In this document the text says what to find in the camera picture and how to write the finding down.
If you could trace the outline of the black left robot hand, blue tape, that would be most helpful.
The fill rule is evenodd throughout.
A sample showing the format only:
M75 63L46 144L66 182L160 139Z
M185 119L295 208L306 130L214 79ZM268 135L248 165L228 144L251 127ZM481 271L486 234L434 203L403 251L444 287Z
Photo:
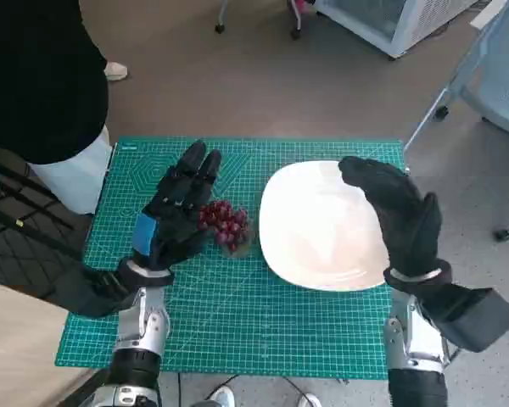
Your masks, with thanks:
M170 166L156 193L137 217L132 233L132 260L147 270L165 270L201 251L206 232L199 229L221 165L221 153L194 142Z

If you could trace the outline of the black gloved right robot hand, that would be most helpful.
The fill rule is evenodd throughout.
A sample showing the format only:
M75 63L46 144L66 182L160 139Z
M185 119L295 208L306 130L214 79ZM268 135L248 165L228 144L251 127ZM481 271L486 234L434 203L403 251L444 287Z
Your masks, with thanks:
M390 266L409 278L436 270L442 225L436 194L422 195L406 173L373 159L347 156L338 168L343 182L359 187L374 208Z

